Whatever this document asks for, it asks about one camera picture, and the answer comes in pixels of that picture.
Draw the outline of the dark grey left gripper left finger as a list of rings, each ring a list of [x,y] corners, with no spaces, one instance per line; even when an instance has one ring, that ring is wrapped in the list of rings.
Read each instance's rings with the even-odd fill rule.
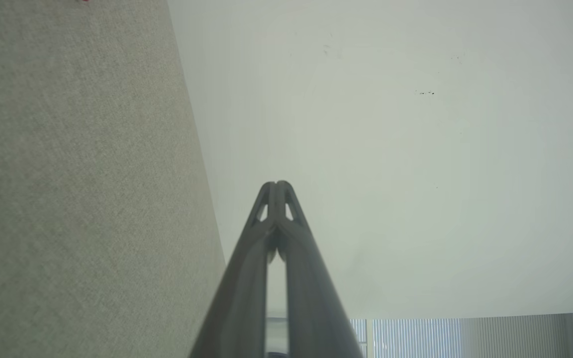
[[[268,265],[275,256],[275,182],[257,195],[191,350],[191,358],[266,355]]]

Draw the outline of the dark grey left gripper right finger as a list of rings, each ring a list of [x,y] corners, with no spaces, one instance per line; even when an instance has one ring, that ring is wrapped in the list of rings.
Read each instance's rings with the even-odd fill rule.
[[[293,186],[277,183],[278,251],[286,268],[291,358],[361,358],[363,353]]]

